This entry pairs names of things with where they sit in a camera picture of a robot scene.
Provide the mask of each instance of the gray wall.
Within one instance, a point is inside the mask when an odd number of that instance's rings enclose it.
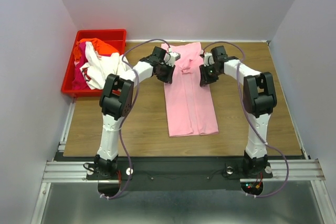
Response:
[[[129,39],[272,39],[294,0],[63,0],[76,26]]]
[[[30,223],[69,100],[76,28],[61,0],[0,0],[0,222]]]
[[[336,0],[295,0],[270,44],[308,154],[318,158],[336,206]]]

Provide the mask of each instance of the wooden tabletop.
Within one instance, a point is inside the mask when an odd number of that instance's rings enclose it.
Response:
[[[267,141],[286,155],[301,155],[284,95],[266,43],[237,43],[246,53],[245,64],[273,74],[278,104],[271,116]],[[127,48],[135,46],[128,43]],[[127,55],[131,64],[148,56],[154,46],[149,43]],[[229,56],[241,58],[233,46],[225,46]],[[248,123],[241,109],[237,83],[222,75],[211,84],[219,134],[207,136],[169,137],[165,110],[163,83],[156,77],[140,84],[138,100],[128,116],[122,135],[131,156],[231,156],[243,155],[247,144]],[[79,98],[68,134],[64,156],[95,156],[102,132],[102,114],[99,98]],[[278,155],[268,150],[269,155]],[[119,155],[125,152],[119,144]]]

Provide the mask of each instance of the magenta cloth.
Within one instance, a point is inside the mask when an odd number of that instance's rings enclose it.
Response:
[[[79,49],[81,51],[81,57],[80,60],[78,62],[78,64],[75,66],[75,78],[72,81],[72,89],[73,90],[80,90],[80,89],[88,89],[91,90],[89,88],[89,86],[87,85],[81,71],[80,71],[80,67],[83,66],[86,62],[88,62],[88,60],[86,59],[85,56],[85,48],[86,48],[86,43],[82,42],[79,44]]]
[[[175,63],[173,83],[164,84],[169,136],[218,133],[218,125],[209,85],[200,87],[201,43],[172,46],[181,54]]]

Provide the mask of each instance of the orange cloth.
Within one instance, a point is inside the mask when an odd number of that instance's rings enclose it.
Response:
[[[81,39],[80,41],[78,41],[76,43],[75,48],[73,49],[72,53],[73,56],[75,58],[75,62],[79,62],[80,57],[82,56],[82,52],[79,49],[79,44],[82,42],[86,42],[86,41],[90,41],[95,49],[95,51],[98,52],[99,55],[111,55],[114,52],[120,53],[118,50],[116,50],[113,46],[105,43],[104,41],[97,39],[97,38],[93,38],[93,39]]]

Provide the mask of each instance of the gray floor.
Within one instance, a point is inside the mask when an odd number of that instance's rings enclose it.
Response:
[[[264,193],[280,182],[265,183]],[[100,199],[91,183],[53,184],[42,223],[323,223],[310,182],[289,182],[269,198],[253,199],[239,191],[147,191]]]

